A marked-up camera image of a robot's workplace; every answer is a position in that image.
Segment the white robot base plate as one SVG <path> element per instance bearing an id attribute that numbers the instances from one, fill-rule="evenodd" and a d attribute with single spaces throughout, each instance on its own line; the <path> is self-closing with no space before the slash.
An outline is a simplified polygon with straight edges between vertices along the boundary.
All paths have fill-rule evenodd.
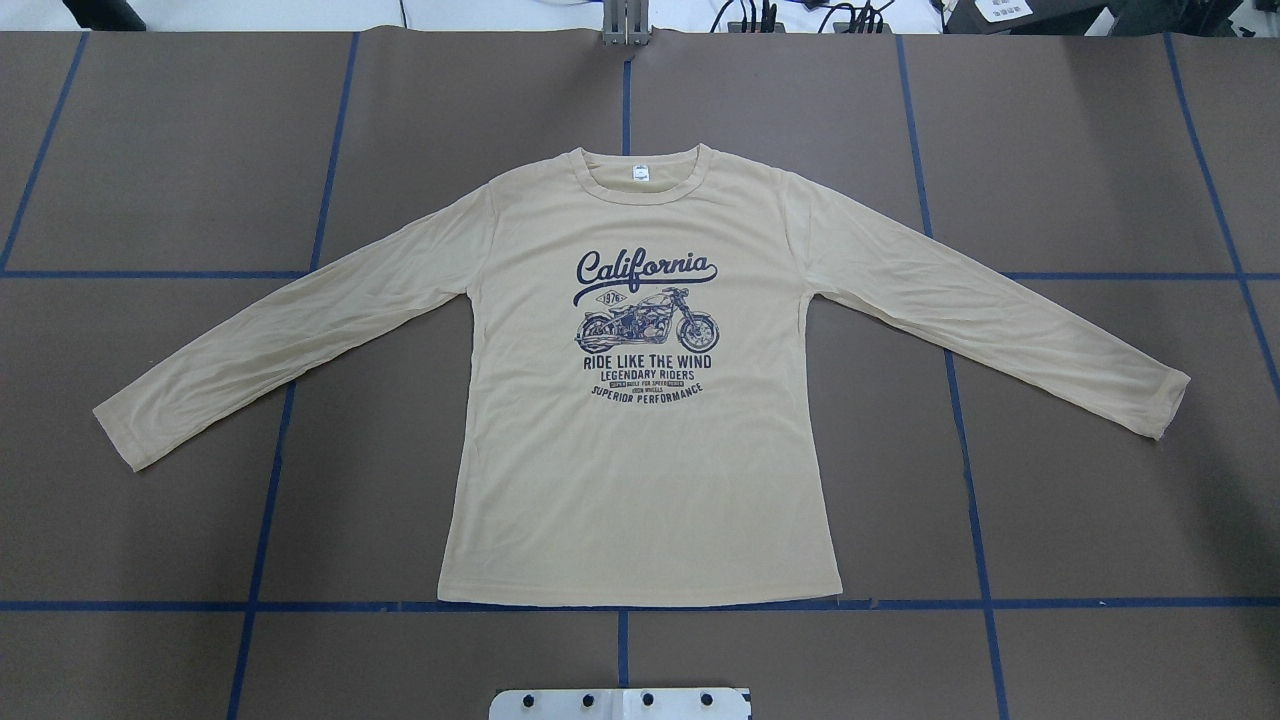
<path id="1" fill-rule="evenodd" d="M 732 687 L 511 689 L 489 719 L 751 719 L 750 691 Z"/>

